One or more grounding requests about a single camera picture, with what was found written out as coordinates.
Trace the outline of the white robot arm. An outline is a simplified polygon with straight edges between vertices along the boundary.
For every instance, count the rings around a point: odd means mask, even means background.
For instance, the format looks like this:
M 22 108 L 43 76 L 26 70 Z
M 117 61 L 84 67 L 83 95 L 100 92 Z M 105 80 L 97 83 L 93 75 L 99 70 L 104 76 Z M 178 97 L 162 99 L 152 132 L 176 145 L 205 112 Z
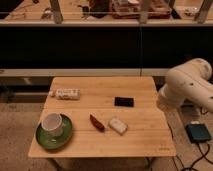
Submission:
M 180 107 L 188 99 L 213 113 L 213 69 L 202 58 L 194 58 L 168 70 L 165 84 L 158 91 L 159 98 L 168 106 Z

